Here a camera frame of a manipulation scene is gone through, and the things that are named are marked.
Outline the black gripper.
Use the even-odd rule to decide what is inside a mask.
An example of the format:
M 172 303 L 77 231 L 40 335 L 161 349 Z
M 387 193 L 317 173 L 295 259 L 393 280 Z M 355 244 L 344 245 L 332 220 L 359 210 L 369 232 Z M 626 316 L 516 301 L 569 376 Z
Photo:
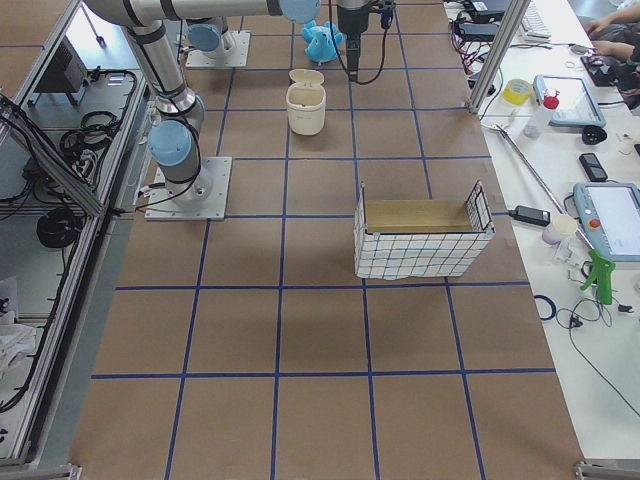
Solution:
M 368 29 L 372 2 L 368 0 L 337 0 L 339 30 L 346 35 L 346 69 L 348 79 L 358 82 L 361 55 L 361 35 Z

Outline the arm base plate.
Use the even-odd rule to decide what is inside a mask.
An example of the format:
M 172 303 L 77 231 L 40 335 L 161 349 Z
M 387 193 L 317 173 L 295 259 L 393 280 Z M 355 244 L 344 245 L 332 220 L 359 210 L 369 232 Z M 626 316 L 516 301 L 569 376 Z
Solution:
M 190 69 L 244 68 L 247 64 L 251 32 L 227 30 L 220 33 L 210 25 L 193 26 L 188 33 Z
M 195 221 L 225 219 L 232 170 L 231 157 L 203 157 L 193 184 L 169 182 L 150 193 L 149 221 Z

